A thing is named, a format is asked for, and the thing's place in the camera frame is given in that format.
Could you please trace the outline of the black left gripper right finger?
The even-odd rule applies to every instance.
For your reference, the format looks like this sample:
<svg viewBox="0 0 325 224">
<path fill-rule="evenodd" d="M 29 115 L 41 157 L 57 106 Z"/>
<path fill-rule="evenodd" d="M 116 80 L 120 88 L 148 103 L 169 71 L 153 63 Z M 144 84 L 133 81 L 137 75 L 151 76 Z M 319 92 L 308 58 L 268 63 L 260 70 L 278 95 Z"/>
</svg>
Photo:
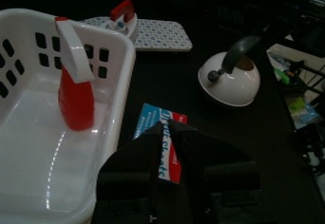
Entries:
<svg viewBox="0 0 325 224">
<path fill-rule="evenodd" d="M 193 224 L 271 224 L 255 161 L 229 143 L 168 121 Z"/>
</svg>

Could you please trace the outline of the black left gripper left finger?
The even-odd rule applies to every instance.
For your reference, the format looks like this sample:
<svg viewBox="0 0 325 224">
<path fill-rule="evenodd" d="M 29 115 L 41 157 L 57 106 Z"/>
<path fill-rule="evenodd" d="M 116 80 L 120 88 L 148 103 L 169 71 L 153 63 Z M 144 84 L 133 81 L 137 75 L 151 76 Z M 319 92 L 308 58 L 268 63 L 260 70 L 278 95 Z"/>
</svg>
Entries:
<svg viewBox="0 0 325 224">
<path fill-rule="evenodd" d="M 90 224 L 156 224 L 163 124 L 156 122 L 102 164 Z"/>
</svg>

